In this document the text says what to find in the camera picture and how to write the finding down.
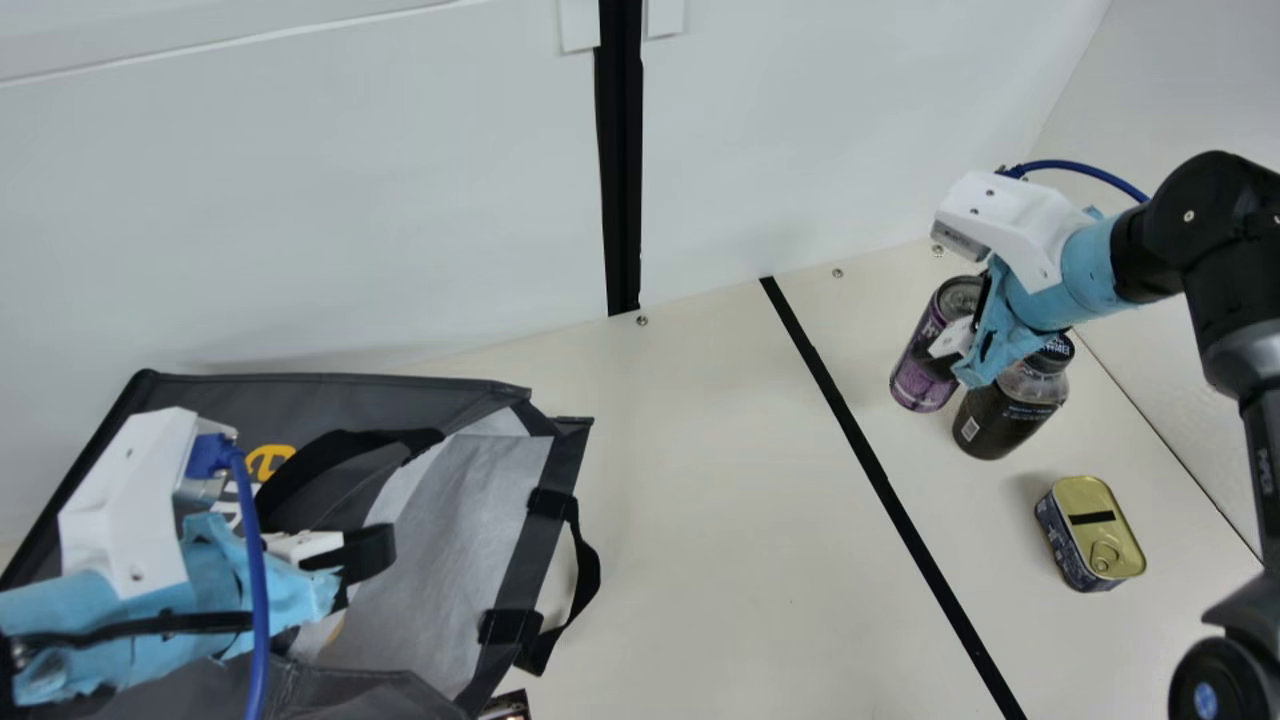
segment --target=yellow logo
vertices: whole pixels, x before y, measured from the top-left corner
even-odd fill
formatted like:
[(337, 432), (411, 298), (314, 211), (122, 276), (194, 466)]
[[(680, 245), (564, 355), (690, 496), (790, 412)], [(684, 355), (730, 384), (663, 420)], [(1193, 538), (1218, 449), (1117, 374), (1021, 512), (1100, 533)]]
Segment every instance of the yellow logo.
[(244, 459), (244, 464), (248, 465), (250, 471), (253, 470), (253, 461), (257, 461), (257, 482), (265, 483), (271, 479), (271, 475), (285, 460), (293, 457), (297, 450), (289, 445), (264, 445), (250, 452)]

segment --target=purple can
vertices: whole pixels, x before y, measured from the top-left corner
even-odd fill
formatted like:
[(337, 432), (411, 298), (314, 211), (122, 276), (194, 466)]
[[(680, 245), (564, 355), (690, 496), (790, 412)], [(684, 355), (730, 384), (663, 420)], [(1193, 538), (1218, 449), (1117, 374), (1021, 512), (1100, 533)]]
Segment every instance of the purple can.
[(982, 278), (959, 275), (942, 283), (915, 325), (915, 334), (890, 375), (893, 400), (915, 413), (934, 413), (951, 400), (960, 382), (951, 373), (955, 357), (936, 359), (929, 346), (952, 320), (973, 315), (982, 297)]

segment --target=bottle cap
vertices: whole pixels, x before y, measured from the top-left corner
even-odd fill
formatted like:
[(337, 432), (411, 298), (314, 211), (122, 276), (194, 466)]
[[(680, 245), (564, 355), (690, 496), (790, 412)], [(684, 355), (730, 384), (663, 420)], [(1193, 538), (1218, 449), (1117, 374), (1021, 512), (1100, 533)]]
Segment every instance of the bottle cap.
[(1053, 340), (1044, 343), (1044, 347), (1032, 352), (1023, 363), (1033, 370), (1053, 374), (1061, 373), (1075, 357), (1075, 343), (1066, 333), (1060, 333)]

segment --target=gold can lid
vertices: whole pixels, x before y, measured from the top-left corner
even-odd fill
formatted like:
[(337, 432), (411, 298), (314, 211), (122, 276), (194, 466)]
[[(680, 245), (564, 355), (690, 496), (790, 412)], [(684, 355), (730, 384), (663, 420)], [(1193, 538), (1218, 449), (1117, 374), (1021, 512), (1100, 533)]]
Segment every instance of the gold can lid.
[(1053, 484), (1053, 500), (1094, 575), (1123, 580), (1147, 569), (1147, 557), (1106, 483), (1088, 475), (1064, 478)]

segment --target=white wall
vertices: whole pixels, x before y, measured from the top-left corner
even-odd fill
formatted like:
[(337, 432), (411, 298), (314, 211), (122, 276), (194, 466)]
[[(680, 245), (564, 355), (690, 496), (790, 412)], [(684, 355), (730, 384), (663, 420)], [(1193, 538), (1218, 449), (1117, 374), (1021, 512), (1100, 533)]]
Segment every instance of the white wall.
[(643, 46), (643, 301), (919, 238), (1030, 150), (1106, 6), (691, 0)]
[(556, 6), (0, 83), (0, 546), (138, 368), (378, 370), (602, 316), (591, 56)]
[(468, 0), (5, 0), (0, 79)]
[[(1148, 192), (1204, 150), (1280, 169), (1276, 28), (1274, 0), (1115, 0), (1030, 155), (1094, 163)], [(1108, 213), (1129, 204), (1055, 176), (1037, 179)], [(1080, 334), (1256, 550), (1243, 429), (1235, 404), (1203, 380), (1185, 302), (1097, 320)]]

